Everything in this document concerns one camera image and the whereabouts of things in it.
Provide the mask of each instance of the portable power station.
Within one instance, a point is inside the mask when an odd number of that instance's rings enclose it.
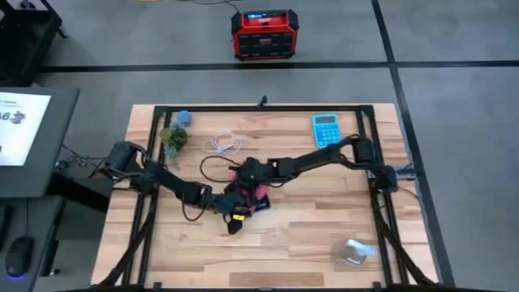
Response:
[[[231,18],[234,56],[245,60],[290,58],[298,39],[298,15],[291,9],[237,12]]]

